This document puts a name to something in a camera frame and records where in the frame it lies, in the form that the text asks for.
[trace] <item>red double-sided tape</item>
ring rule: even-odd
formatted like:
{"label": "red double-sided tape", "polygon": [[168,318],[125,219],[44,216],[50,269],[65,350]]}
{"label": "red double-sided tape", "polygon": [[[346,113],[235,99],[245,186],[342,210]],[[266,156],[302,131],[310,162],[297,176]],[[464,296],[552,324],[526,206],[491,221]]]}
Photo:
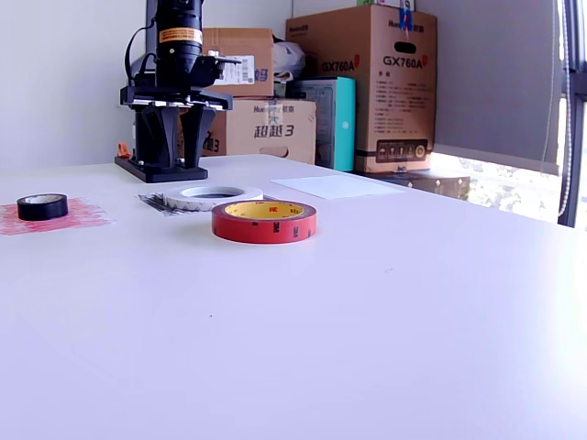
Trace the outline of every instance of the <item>red double-sided tape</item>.
{"label": "red double-sided tape", "polygon": [[316,209],[301,203],[237,202],[222,204],[212,211],[214,234],[239,243],[295,243],[315,235],[316,228]]}

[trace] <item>white tape roll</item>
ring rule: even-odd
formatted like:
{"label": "white tape roll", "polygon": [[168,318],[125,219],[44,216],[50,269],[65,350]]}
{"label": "white tape roll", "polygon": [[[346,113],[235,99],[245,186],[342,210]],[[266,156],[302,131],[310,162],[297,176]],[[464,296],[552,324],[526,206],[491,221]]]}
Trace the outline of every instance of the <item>white tape roll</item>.
{"label": "white tape roll", "polygon": [[173,209],[207,213],[220,204],[263,200],[263,191],[230,186],[190,186],[165,192],[163,200]]}

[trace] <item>black metal stand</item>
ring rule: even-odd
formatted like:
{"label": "black metal stand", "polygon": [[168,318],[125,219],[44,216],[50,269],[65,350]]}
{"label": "black metal stand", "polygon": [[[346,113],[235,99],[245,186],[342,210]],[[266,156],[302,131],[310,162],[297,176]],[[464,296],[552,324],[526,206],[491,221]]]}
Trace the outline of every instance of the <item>black metal stand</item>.
{"label": "black metal stand", "polygon": [[[121,103],[135,110],[137,145],[132,159],[115,163],[146,183],[199,181],[208,171],[199,167],[204,143],[216,108],[232,109],[232,97],[199,88],[189,91],[162,87],[126,87]],[[178,157],[177,122],[180,117],[184,157]]]}
{"label": "black metal stand", "polygon": [[173,168],[158,168],[148,165],[141,166],[132,159],[121,158],[115,158],[114,162],[116,165],[130,172],[145,183],[203,181],[208,178],[208,171],[199,167],[190,170],[180,166]]}

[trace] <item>window frame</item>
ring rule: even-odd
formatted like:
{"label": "window frame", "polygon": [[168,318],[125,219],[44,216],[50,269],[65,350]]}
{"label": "window frame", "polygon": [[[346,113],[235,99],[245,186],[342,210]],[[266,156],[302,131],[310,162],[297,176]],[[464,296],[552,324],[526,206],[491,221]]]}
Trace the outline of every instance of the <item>window frame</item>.
{"label": "window frame", "polygon": [[[564,201],[566,185],[570,177],[570,191],[567,209],[559,218],[559,224],[575,227],[581,197],[581,163],[583,157],[584,107],[587,103],[587,62],[585,62],[585,23],[581,0],[563,0],[567,9],[567,30],[569,39],[570,69],[570,118],[572,157],[565,152],[562,171],[560,203]],[[566,84],[563,84],[563,95]]]}

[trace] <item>black electrical tape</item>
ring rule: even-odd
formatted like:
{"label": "black electrical tape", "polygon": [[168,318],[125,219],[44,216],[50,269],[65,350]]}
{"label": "black electrical tape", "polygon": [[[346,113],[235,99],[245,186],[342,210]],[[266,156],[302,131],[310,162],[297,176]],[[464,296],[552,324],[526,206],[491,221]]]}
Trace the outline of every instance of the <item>black electrical tape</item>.
{"label": "black electrical tape", "polygon": [[67,196],[63,194],[31,195],[18,200],[17,205],[18,218],[26,222],[44,222],[69,213]]}

